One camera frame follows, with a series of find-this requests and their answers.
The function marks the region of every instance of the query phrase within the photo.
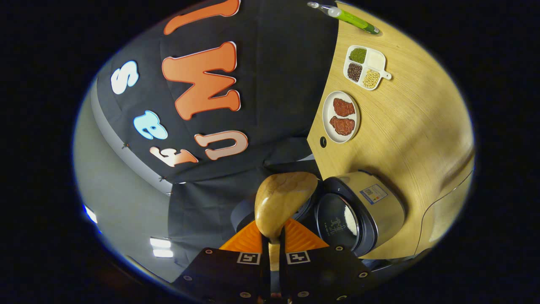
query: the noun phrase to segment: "orange gripper pad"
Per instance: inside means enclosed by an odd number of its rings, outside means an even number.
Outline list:
[[[262,253],[262,236],[255,225],[255,221],[249,223],[238,231],[219,249],[236,252]]]
[[[299,252],[328,246],[298,221],[288,219],[285,222],[285,252]]]

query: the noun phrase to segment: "ceiling light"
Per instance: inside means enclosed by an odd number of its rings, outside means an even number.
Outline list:
[[[92,210],[90,210],[87,206],[84,206],[84,209],[86,209],[86,213],[88,214],[88,217],[90,218],[90,220],[92,220],[94,223],[98,223],[98,219],[95,215],[94,212],[92,212]]]
[[[163,250],[163,249],[154,250],[154,255],[156,257],[172,257],[173,256],[172,251]]]
[[[160,248],[170,248],[171,247],[171,241],[168,240],[162,240],[162,239],[156,239],[154,237],[150,238],[150,244],[154,247],[160,247]]]

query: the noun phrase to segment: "sticker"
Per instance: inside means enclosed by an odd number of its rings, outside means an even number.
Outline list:
[[[193,114],[216,110],[240,110],[240,93],[228,90],[225,95],[214,97],[236,83],[236,78],[207,71],[222,70],[227,73],[237,67],[237,49],[232,41],[220,47],[183,57],[167,57],[161,63],[161,71],[168,81],[193,84],[174,102],[178,115],[190,120]]]
[[[159,150],[158,147],[151,147],[150,154],[157,157],[169,167],[174,167],[180,163],[192,162],[198,163],[199,160],[193,156],[188,150],[180,149],[180,153],[176,154],[176,149],[167,148]]]
[[[195,134],[195,141],[201,147],[208,146],[209,143],[222,141],[222,140],[234,140],[234,145],[221,148],[217,150],[206,149],[205,153],[208,158],[215,161],[220,157],[234,155],[243,152],[247,148],[247,136],[240,131],[224,131],[209,135]]]
[[[309,255],[307,254],[307,251],[287,253],[287,264],[289,265],[309,263],[309,262],[311,262],[311,260],[309,259]]]
[[[144,114],[133,119],[133,126],[144,138],[164,140],[168,137],[167,130],[159,123],[159,117],[152,111],[144,111]]]
[[[198,9],[184,15],[176,16],[175,18],[172,18],[169,22],[167,22],[167,25],[165,25],[165,28],[163,29],[163,33],[166,35],[170,35],[177,28],[204,18],[209,18],[213,16],[230,17],[235,15],[238,12],[239,8],[240,0],[227,0],[225,2],[207,6],[205,8]]]
[[[259,253],[241,252],[238,255],[238,264],[250,264],[258,265],[261,261],[261,255]]]
[[[139,80],[139,73],[137,72],[137,63],[133,60],[130,60],[121,68],[116,69],[111,76],[111,88],[112,91],[120,95],[122,94],[127,87],[132,87]]]
[[[384,190],[378,184],[375,184],[367,189],[364,189],[360,191],[360,193],[372,205],[380,201],[381,199],[385,198],[388,195],[388,193],[384,192]]]

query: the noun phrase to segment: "wooden spatula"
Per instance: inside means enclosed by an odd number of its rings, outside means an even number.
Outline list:
[[[316,187],[317,177],[308,172],[274,174],[259,186],[255,197],[255,224],[270,240],[270,270],[279,270],[279,235],[283,225]]]

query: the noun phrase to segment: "grey wall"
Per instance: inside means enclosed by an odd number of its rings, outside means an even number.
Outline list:
[[[84,99],[73,143],[81,197],[116,251],[172,282],[182,269],[173,259],[154,257],[150,245],[151,236],[168,236],[169,197],[133,172],[107,143],[92,113],[92,93],[97,98],[96,82]]]

